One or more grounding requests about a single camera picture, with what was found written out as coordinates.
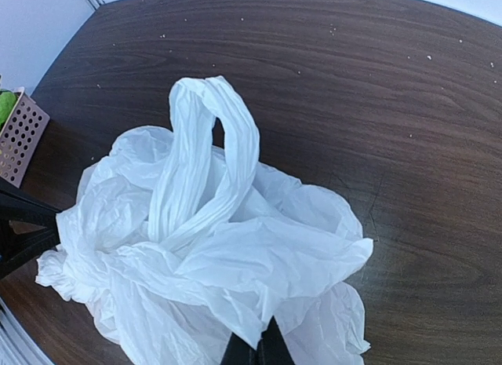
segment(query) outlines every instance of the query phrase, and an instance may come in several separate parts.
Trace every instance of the plastic bag handle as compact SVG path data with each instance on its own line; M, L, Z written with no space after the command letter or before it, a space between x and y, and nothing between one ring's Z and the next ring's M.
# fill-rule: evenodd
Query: plastic bag handle
M237 210L256 174L260 135L242 98L221 76L182 78L169 103L173 147L153 191L148 236L175 252ZM226 170L214 197L196 211L209 174L216 118L224 128Z

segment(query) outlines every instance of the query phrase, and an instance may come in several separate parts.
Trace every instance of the crumpled plastic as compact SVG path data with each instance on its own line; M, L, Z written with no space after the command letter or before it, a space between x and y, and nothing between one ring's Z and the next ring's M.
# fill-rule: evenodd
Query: crumpled plastic
M231 332L256 348L272 316L297 365L362 364L364 307L343 281L373 241L348 203L258 162L224 78L183 78L169 102L172 132L130 130L84 171L37 283L85 304L136 364L218 364Z

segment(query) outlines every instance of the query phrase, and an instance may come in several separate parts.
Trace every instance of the white baseboard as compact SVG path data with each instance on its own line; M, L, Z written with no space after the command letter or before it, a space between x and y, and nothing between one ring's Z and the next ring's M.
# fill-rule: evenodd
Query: white baseboard
M53 365L1 299L0 365Z

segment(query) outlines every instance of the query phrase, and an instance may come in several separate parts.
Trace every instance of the pink mesh container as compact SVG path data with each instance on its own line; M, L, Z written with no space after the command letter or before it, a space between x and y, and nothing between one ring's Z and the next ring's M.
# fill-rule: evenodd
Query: pink mesh container
M50 117L24 88L14 93L19 94L16 106L0 130L0 177L20 187Z

